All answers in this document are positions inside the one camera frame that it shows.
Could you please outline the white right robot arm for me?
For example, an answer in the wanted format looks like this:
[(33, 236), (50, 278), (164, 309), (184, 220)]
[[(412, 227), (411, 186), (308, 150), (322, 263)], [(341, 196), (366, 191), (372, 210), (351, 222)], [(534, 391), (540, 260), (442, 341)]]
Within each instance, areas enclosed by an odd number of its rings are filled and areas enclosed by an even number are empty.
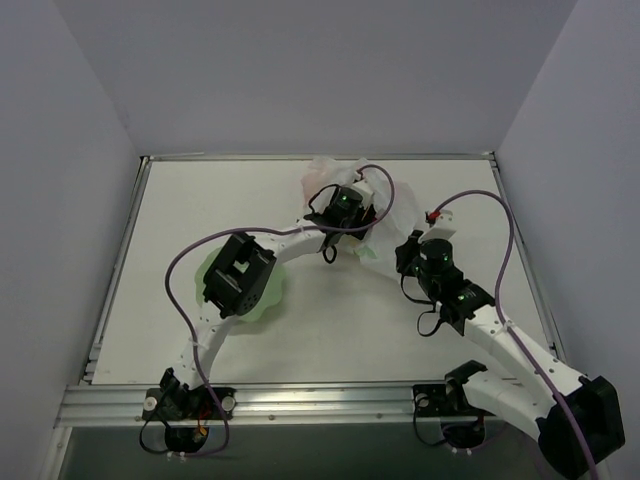
[(445, 376), (444, 400), (455, 412), (491, 413), (538, 445), (547, 463), (566, 479), (596, 474), (596, 466), (625, 443), (617, 391), (566, 365), (523, 332), (486, 290), (465, 278), (442, 238), (410, 234), (395, 250), (396, 270), (412, 277), (438, 316), (488, 353), (515, 382), (470, 360)]

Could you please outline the white plastic bag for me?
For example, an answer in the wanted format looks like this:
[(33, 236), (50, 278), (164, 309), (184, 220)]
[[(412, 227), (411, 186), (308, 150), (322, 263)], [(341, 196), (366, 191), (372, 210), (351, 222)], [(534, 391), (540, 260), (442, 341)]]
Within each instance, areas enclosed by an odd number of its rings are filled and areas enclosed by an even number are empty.
[(320, 209), (328, 205), (336, 185), (350, 185), (361, 179), (373, 191), (373, 209), (378, 213), (386, 208), (391, 211), (363, 239), (343, 236), (338, 251), (355, 255), (369, 270), (393, 277), (396, 275), (395, 249), (417, 228), (420, 212), (413, 190), (407, 183), (395, 179), (390, 167), (375, 168), (366, 158), (348, 162), (317, 157), (301, 177), (303, 202)]

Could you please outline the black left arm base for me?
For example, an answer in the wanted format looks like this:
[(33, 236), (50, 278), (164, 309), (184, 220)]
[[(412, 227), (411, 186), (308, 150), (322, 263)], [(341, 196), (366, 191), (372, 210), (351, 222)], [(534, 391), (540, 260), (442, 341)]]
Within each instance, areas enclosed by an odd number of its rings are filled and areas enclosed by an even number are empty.
[[(158, 388), (149, 389), (143, 403), (141, 419), (144, 421), (138, 434), (138, 442), (143, 451), (152, 455), (177, 454), (184, 457), (210, 455), (202, 451), (206, 444), (210, 427), (206, 421), (221, 420), (225, 428), (223, 450), (229, 442), (228, 421), (233, 418), (236, 406), (236, 390), (230, 387), (212, 387), (211, 395), (205, 385), (190, 389), (181, 384), (174, 370), (165, 370)], [(144, 432), (151, 422), (164, 426), (164, 444), (158, 449), (148, 446)]]

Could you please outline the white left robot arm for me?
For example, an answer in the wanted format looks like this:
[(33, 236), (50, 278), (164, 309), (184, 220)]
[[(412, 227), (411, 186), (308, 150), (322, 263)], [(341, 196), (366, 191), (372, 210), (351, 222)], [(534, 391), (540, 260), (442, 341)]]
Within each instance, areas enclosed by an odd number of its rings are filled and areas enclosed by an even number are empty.
[[(389, 213), (371, 215), (375, 194), (366, 180), (338, 187), (321, 213), (309, 213), (287, 230), (266, 227), (229, 229), (196, 241), (169, 264), (164, 288), (189, 329), (190, 338), (178, 363), (167, 370), (176, 383), (166, 396), (166, 408), (179, 419), (194, 417), (202, 405), (198, 388), (209, 385), (208, 374), (236, 321), (248, 314), (263, 297), (275, 268), (306, 255), (333, 250), (344, 235), (368, 232)], [(194, 324), (171, 290), (171, 276), (178, 262), (199, 246), (226, 239), (205, 271), (202, 290), (205, 302), (219, 311), (217, 320)]]

